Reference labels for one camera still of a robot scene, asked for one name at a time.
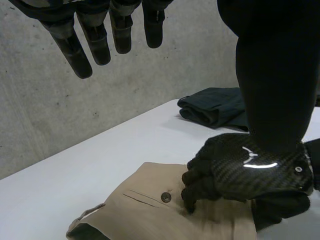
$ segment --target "carbon fiber glove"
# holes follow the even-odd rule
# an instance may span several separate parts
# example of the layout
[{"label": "carbon fiber glove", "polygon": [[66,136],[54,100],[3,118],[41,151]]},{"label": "carbon fiber glove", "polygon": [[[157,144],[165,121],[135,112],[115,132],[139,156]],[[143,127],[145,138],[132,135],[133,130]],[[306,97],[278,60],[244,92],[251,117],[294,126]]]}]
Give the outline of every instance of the carbon fiber glove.
[{"label": "carbon fiber glove", "polygon": [[294,152],[261,150],[248,134],[227,133],[209,138],[187,164],[181,196],[193,213],[197,200],[254,200],[257,230],[305,212],[313,191],[313,173],[305,145]]}]

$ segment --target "screw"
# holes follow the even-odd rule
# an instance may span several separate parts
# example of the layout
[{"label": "screw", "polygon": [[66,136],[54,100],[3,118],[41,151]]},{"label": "screw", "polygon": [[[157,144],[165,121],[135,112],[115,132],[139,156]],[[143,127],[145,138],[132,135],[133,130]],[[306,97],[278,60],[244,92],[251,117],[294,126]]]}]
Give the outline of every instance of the screw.
[{"label": "screw", "polygon": [[295,171],[298,172],[298,173],[301,173],[302,172],[302,167],[296,166],[295,167]]}]

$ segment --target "button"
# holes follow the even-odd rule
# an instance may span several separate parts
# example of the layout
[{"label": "button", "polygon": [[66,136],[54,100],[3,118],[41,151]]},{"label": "button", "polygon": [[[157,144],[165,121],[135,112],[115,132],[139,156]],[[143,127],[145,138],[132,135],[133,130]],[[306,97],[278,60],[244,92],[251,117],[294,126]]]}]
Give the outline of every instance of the button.
[{"label": "button", "polygon": [[171,201],[171,195],[170,193],[168,192],[164,192],[161,194],[161,200],[164,202],[164,203],[169,203]]}]

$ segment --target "robotic finger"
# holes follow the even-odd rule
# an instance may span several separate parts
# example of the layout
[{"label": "robotic finger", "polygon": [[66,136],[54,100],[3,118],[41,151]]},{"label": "robotic finger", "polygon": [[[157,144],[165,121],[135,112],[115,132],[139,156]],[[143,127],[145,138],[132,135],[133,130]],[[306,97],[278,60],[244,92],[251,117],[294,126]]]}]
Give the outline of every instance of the robotic finger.
[{"label": "robotic finger", "polygon": [[92,68],[75,32],[74,18],[55,23],[41,23],[50,32],[74,73],[81,79],[89,78]]}]

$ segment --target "folded clothing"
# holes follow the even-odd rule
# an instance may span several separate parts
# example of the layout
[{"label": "folded clothing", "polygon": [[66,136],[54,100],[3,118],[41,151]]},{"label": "folded clothing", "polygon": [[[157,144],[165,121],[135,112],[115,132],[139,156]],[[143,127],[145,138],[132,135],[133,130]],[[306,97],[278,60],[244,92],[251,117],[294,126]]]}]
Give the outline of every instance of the folded clothing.
[{"label": "folded clothing", "polygon": [[237,127],[248,131],[248,120],[240,88],[210,87],[178,101],[183,118],[219,128]]},{"label": "folded clothing", "polygon": [[199,200],[184,208],[181,176],[186,165],[145,162],[107,200],[70,225],[69,240],[255,240],[246,203]]}]

